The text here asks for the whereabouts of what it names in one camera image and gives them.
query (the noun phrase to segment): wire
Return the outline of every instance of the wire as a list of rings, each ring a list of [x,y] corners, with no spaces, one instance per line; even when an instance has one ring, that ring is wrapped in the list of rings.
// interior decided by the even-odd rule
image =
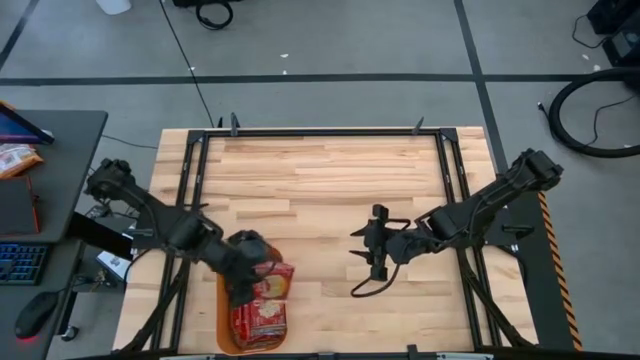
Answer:
[[[580,19],[585,18],[585,17],[587,17],[587,15],[578,16],[578,18],[576,19],[576,21],[573,23],[573,32],[571,33],[571,38],[573,39],[573,41],[577,42],[578,44],[580,44],[580,45],[582,45],[582,46],[584,46],[584,47],[586,47],[586,48],[589,48],[589,49],[597,49],[597,48],[599,48],[600,46],[602,46],[602,44],[603,44],[605,41],[609,40],[609,39],[610,39],[610,37],[609,37],[609,36],[604,37],[604,38],[603,38],[602,40],[600,40],[600,42],[599,42],[599,43],[597,43],[596,45],[589,45],[589,44],[586,44],[586,43],[582,42],[581,40],[578,40],[578,38],[576,38],[576,31],[578,30],[578,21],[580,21]]]
[[[111,140],[115,140],[115,141],[121,142],[123,144],[129,145],[129,146],[133,146],[133,147],[138,147],[138,148],[143,148],[143,149],[155,149],[155,150],[158,150],[157,146],[138,145],[138,144],[130,143],[128,141],[124,141],[122,139],[114,138],[113,136],[109,136],[109,135],[102,135],[102,137],[103,138],[107,138],[107,139],[111,139]]]
[[[129,215],[129,214],[125,214],[125,213],[121,213],[121,212],[117,212],[117,211],[113,211],[112,213],[113,213],[113,215],[118,215],[118,216],[126,217],[127,219],[131,219],[131,220],[138,220],[138,218],[137,218],[137,217],[135,217],[135,216],[131,216],[131,215]]]
[[[591,140],[589,143],[584,144],[585,147],[593,145],[593,143],[595,143],[596,141],[598,141],[598,115],[600,114],[600,111],[604,110],[604,109],[608,109],[610,107],[614,107],[614,106],[618,106],[618,105],[622,105],[626,102],[629,102],[631,100],[633,100],[637,95],[631,95],[630,97],[622,100],[622,101],[618,101],[616,103],[613,104],[609,104],[609,105],[604,105],[598,108],[598,110],[596,110],[596,113],[593,116],[593,140]]]
[[[129,275],[129,270],[131,270],[131,267],[133,266],[133,264],[135,264],[136,261],[140,260],[143,256],[145,256],[149,251],[151,251],[151,249],[142,250],[142,252],[140,252],[140,254],[138,256],[136,256],[135,259],[131,260],[131,262],[129,263],[129,266],[127,266],[127,270],[125,270],[125,272],[124,272],[124,278],[122,279],[122,280],[124,280],[125,286],[126,286],[126,284],[129,283],[127,281],[127,276]]]
[[[189,62],[189,59],[187,58],[187,55],[185,54],[184,49],[182,48],[182,44],[180,43],[180,39],[178,39],[178,35],[176,34],[176,31],[174,30],[173,25],[171,24],[169,15],[167,15],[167,9],[164,8],[164,4],[162,3],[162,0],[158,0],[158,3],[160,3],[160,7],[162,8],[162,13],[164,14],[165,19],[167,19],[167,24],[171,29],[171,33],[173,34],[173,37],[176,39],[178,48],[180,48],[180,53],[182,53],[182,57],[184,58],[184,61],[187,63],[187,68],[189,69],[189,73],[191,74],[191,78],[193,79],[193,84],[196,86],[196,90],[198,91],[198,95],[200,96],[200,101],[202,101],[202,106],[204,106],[204,110],[207,112],[209,123],[211,124],[212,128],[215,128],[215,125],[213,124],[213,117],[211,117],[211,112],[209,111],[207,102],[204,101],[204,96],[202,96],[202,91],[200,91],[200,86],[198,85],[198,79],[196,78],[196,75],[193,73],[193,67],[191,66],[191,63]]]
[[[382,285],[380,288],[375,289],[373,291],[370,291],[368,293],[356,294],[356,291],[358,291],[366,283],[371,281],[371,276],[369,276],[368,278],[364,279],[364,281],[362,281],[360,284],[356,285],[356,287],[351,289],[351,296],[354,297],[354,298],[364,298],[364,297],[369,297],[369,296],[374,296],[374,295],[380,294],[381,292],[387,290],[393,284],[393,282],[396,280],[396,276],[398,276],[398,271],[399,270],[400,270],[400,264],[396,264],[396,268],[393,269],[393,274],[391,274],[391,278],[384,285]]]
[[[60,290],[56,290],[56,291],[54,291],[54,292],[56,292],[56,293],[58,293],[58,294],[59,294],[59,293],[61,293],[61,292],[65,291],[65,290],[67,290],[67,289],[73,289],[74,287],[78,287],[78,286],[82,286],[82,285],[95,284],[95,283],[98,283],[98,281],[95,281],[95,280],[88,280],[88,281],[81,282],[81,283],[78,283],[78,284],[73,284],[73,285],[65,286],[65,287],[63,287],[62,289],[60,289]]]
[[[595,144],[596,141],[598,141],[599,138],[599,134],[598,134],[598,120],[599,115],[600,115],[600,111],[604,110],[604,109],[608,109],[614,106],[618,106],[618,105],[622,105],[624,103],[627,103],[631,100],[633,100],[634,98],[638,97],[637,94],[635,95],[631,95],[630,97],[622,100],[622,101],[618,101],[615,102],[613,104],[608,104],[608,105],[603,105],[601,107],[599,107],[598,109],[596,109],[596,112],[593,115],[593,140],[591,140],[590,142],[586,143],[586,144],[581,144],[578,148],[587,148],[593,144]],[[547,109],[544,107],[544,105],[542,105],[542,103],[538,103],[538,110],[540,110],[543,114],[544,117],[547,119],[547,122],[551,122],[550,118],[549,118],[549,113],[547,112]],[[554,140],[558,141],[561,144],[564,144],[564,142],[560,139],[558,139],[558,137],[556,136],[555,132],[551,132],[551,136],[554,138]]]
[[[227,10],[227,13],[228,13],[227,20],[217,24],[200,14],[200,12],[202,11],[202,7],[204,5],[214,5],[214,4],[222,5],[222,7],[224,7]],[[207,30],[222,30],[227,26],[229,26],[229,24],[231,24],[231,21],[233,21],[233,9],[231,8],[231,5],[229,5],[229,3],[225,0],[213,0],[209,2],[201,0],[200,3],[196,5],[196,18],[198,19],[198,22],[200,23],[200,25],[202,25],[202,27]]]

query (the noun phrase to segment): desk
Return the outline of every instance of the desk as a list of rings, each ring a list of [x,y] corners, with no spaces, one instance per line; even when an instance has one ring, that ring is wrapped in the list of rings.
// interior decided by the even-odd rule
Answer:
[[[57,242],[51,249],[44,276],[38,286],[0,286],[0,349],[6,359],[44,359],[56,333],[69,291],[61,296],[53,315],[40,333],[29,342],[15,337],[13,326],[20,310],[36,294],[68,286],[80,261],[84,245],[65,239],[91,159],[107,120],[103,111],[20,111],[36,126],[51,130],[56,142],[36,146],[45,160],[27,171],[33,191],[40,197],[36,205],[41,233],[7,241]]]
[[[494,179],[491,157],[482,128],[457,131],[474,192]],[[187,133],[165,130],[160,141],[150,191],[168,204],[176,200]],[[434,149],[417,137],[210,142],[201,199],[209,204],[205,214],[227,235],[258,230],[296,266],[289,334],[276,352],[404,352],[407,344],[418,344],[419,351],[472,349],[452,250],[414,259],[376,297],[349,296],[368,267],[348,253],[363,249],[362,240],[348,234],[366,223],[372,204],[388,206],[393,217],[413,219],[446,203]],[[197,160],[196,155],[192,172]],[[186,199],[192,191],[190,181]],[[485,248],[484,256],[496,302],[522,335],[536,342],[517,261],[493,248]],[[152,251],[134,265],[114,348],[125,345],[155,307],[163,264],[164,254]],[[219,352],[215,279],[204,264],[192,266],[179,353]],[[487,321],[478,307],[488,344]],[[167,314],[164,346],[173,319],[171,309]]]

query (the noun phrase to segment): wooden table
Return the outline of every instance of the wooden table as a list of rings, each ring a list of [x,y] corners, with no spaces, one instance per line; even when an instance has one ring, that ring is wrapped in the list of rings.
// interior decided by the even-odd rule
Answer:
[[[487,142],[480,127],[457,130],[469,187],[475,192],[495,178]],[[160,141],[150,191],[167,204],[176,200],[187,133],[164,130]],[[393,217],[414,219],[446,203],[435,141],[430,141],[423,137],[211,141],[201,201],[209,204],[205,214],[227,235],[241,229],[259,231],[296,267],[287,303],[289,333],[277,352],[404,352],[407,344],[417,344],[419,351],[472,350],[453,250],[421,256],[401,267],[396,282],[380,295],[349,296],[351,288],[368,276],[363,259],[348,252],[364,250],[362,239],[349,234],[366,224],[372,204],[386,205]],[[194,181],[189,183],[186,199],[193,191]],[[455,181],[454,188],[459,197]],[[495,301],[522,335],[536,342],[517,261],[491,247],[484,249],[484,256]],[[131,270],[114,348],[130,341],[155,307],[164,259],[161,251],[152,251]],[[206,265],[192,265],[180,353],[220,352],[215,279]],[[483,340],[489,344],[485,312],[479,300],[476,304]],[[164,345],[173,309],[167,314]]]

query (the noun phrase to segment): chip bag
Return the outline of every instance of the chip bag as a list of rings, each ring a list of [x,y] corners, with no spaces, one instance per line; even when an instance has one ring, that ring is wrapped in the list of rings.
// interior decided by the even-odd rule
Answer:
[[[0,144],[0,179],[18,175],[42,161],[31,145]]]
[[[294,267],[266,262],[254,269],[264,277],[253,285],[255,299],[231,311],[234,342],[242,350],[260,350],[277,345],[287,334],[285,300]]]

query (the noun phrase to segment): monitor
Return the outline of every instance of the monitor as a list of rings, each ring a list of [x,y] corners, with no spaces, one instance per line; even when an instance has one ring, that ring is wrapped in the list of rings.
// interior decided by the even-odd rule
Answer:
[[[54,138],[0,103],[0,143],[51,144]]]

